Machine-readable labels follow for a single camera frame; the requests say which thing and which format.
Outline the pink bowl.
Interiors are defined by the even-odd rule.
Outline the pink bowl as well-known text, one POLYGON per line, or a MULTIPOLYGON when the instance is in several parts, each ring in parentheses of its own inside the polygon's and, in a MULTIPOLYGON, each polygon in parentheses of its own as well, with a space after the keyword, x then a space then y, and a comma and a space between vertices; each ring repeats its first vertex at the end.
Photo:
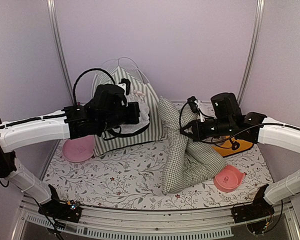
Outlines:
POLYGON ((214 186, 223 193, 235 191, 243 182, 245 174, 232 165, 227 165, 214 178, 214 186))

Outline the yellow double bowl holder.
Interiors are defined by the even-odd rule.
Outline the yellow double bowl holder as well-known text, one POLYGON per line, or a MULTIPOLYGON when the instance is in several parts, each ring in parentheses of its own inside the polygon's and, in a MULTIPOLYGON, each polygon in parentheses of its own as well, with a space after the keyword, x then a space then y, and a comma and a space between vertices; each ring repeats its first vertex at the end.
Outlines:
POLYGON ((230 157, 250 150, 254 143, 242 139, 225 140, 228 136, 211 139, 212 148, 215 149, 223 158, 230 157))

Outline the pink plate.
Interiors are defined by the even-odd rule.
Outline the pink plate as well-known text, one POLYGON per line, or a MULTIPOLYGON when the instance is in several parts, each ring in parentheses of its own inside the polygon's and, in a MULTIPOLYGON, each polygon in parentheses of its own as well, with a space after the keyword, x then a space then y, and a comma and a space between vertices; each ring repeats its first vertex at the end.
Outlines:
POLYGON ((77 139, 67 139, 62 147, 64 158, 71 163, 81 163, 94 154, 95 140, 92 135, 77 139))

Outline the striped pet tent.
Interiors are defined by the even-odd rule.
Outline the striped pet tent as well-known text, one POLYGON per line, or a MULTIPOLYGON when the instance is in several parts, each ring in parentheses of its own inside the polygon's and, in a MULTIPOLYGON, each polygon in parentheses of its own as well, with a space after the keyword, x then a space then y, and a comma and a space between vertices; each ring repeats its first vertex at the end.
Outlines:
POLYGON ((121 66, 108 72, 116 84, 122 79, 130 81, 130 91, 126 99, 128 103, 138 103, 139 123, 124 124, 121 128, 106 131, 101 137, 95 136, 94 154, 99 157, 112 150, 165 140, 167 134, 158 113, 159 97, 145 74, 137 67, 125 69, 121 66))

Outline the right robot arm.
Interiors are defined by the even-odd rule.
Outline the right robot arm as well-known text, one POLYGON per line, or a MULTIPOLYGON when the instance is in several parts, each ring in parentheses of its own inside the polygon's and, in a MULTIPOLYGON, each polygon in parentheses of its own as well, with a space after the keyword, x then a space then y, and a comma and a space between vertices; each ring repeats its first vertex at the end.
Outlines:
MULTIPOLYGON (((219 93, 210 99, 214 116, 206 115, 200 102, 194 97, 187 99, 191 111, 200 118, 180 124, 180 133, 195 142, 207 138, 225 136, 253 144, 280 147, 300 154, 300 127, 277 121, 265 114, 242 114, 236 96, 232 92, 219 93)), ((259 218, 269 206, 300 193, 300 169, 277 182, 262 186, 256 193, 248 213, 259 218)))

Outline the left aluminium frame post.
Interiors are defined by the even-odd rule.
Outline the left aluminium frame post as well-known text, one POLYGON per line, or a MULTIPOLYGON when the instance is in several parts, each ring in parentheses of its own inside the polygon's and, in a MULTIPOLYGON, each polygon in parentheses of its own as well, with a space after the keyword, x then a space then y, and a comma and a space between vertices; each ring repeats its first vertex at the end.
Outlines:
POLYGON ((62 39, 61 39, 61 34, 60 34, 60 29, 58 24, 56 4, 54 0, 47 0, 46 3, 47 3, 47 10, 49 15, 51 31, 54 39, 56 52, 57 52, 58 62, 60 64, 60 69, 65 84, 65 89, 70 102, 73 104, 75 101, 73 98, 72 83, 71 83, 71 79, 70 79, 70 75, 66 63, 66 58, 63 50, 62 39))

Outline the right aluminium frame post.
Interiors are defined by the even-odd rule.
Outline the right aluminium frame post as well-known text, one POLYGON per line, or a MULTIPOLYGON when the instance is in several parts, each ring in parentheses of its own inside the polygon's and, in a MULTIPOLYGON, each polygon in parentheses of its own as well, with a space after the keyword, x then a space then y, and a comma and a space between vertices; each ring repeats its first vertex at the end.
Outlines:
POLYGON ((255 58, 255 53, 258 45, 258 39, 262 27, 262 21, 263 21, 263 13, 264 13, 264 7, 265 7, 265 1, 264 0, 257 0, 256 1, 256 11, 255 11, 255 18, 254 18, 254 24, 253 24, 253 31, 252 31, 252 37, 250 41, 250 47, 248 51, 248 56, 241 80, 241 84, 239 87, 237 100, 238 104, 241 105, 244 100, 244 95, 248 87, 249 78, 251 74, 251 70, 253 68, 253 62, 255 58))

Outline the green checkered cushion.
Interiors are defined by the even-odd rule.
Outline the green checkered cushion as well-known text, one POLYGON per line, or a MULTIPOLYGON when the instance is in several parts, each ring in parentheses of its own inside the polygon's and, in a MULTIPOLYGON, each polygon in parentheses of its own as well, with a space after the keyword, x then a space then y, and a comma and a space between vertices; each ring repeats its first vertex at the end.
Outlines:
POLYGON ((189 106, 182 112, 170 100, 161 97, 158 115, 165 127, 169 146, 162 174, 162 192, 177 194, 210 180, 222 171, 226 160, 209 144, 193 141, 180 133, 180 126, 196 120, 189 106))

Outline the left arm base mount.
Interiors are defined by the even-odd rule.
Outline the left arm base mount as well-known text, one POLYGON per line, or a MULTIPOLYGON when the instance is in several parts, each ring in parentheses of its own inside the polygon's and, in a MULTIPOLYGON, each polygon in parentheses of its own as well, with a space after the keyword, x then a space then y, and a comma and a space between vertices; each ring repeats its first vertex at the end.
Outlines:
POLYGON ((57 220, 78 223, 83 209, 65 202, 50 200, 45 204, 39 204, 38 213, 57 220))

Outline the floral table mat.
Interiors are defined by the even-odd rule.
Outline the floral table mat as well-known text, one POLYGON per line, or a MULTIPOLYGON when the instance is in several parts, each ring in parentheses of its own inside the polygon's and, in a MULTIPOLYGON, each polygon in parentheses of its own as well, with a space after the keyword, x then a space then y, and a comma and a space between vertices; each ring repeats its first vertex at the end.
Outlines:
POLYGON ((257 146, 225 159, 244 175, 235 191, 221 192, 209 180, 175 194, 162 192, 167 140, 113 150, 81 163, 67 161, 62 148, 60 143, 43 181, 54 186, 61 200, 87 206, 152 211, 223 207, 251 202, 258 188, 273 180, 257 146))

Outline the aluminium frame post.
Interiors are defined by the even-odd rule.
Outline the aluminium frame post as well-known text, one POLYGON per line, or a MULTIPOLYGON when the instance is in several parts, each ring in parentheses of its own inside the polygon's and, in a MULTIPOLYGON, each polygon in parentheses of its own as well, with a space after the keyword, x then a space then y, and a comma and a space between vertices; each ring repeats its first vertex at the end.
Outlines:
POLYGON ((46 3, 47 3, 47 10, 49 15, 51 31, 54 39, 56 52, 57 52, 58 62, 60 64, 60 69, 65 84, 65 89, 70 102, 73 104, 75 101, 73 98, 72 83, 71 83, 71 79, 70 79, 70 75, 66 63, 66 58, 63 50, 62 39, 61 39, 61 34, 60 34, 60 29, 58 24, 56 4, 54 0, 47 0, 46 3))
POLYGON ((244 95, 248 87, 249 78, 251 74, 251 70, 253 68, 253 62, 255 58, 255 53, 258 45, 258 39, 262 27, 262 21, 263 21, 263 13, 264 13, 264 7, 265 7, 265 1, 264 0, 257 0, 256 1, 256 11, 255 11, 255 18, 254 18, 254 24, 253 24, 253 31, 252 31, 252 37, 250 41, 250 47, 248 51, 248 56, 241 80, 241 84, 239 87, 237 100, 238 104, 241 105, 244 100, 244 95))

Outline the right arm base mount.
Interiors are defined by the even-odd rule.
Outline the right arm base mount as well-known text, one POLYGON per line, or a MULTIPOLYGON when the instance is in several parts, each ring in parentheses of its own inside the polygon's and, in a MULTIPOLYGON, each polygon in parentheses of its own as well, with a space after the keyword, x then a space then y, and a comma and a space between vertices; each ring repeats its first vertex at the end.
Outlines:
POLYGON ((265 200, 254 200, 252 203, 235 204, 231 209, 231 215, 235 223, 248 222, 267 216, 272 216, 275 210, 265 200))

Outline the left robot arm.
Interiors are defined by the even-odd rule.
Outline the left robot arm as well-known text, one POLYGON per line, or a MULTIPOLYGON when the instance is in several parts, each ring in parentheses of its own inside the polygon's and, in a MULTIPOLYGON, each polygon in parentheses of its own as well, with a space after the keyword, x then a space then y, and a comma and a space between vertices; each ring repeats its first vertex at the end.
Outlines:
POLYGON ((31 195, 53 216, 64 213, 64 205, 51 186, 43 183, 17 159, 15 150, 46 141, 78 139, 140 122, 138 102, 127 100, 123 83, 96 88, 85 105, 71 105, 48 115, 18 121, 0 118, 0 179, 6 179, 22 192, 31 195))

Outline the front aluminium rail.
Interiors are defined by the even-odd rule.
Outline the front aluminium rail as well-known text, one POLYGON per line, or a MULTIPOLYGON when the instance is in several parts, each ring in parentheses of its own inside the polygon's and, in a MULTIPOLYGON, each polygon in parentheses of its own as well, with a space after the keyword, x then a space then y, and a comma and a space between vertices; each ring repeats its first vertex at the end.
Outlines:
POLYGON ((300 240, 300 224, 289 200, 274 214, 237 222, 233 206, 189 210, 127 210, 83 206, 79 222, 53 221, 23 197, 14 240, 300 240))

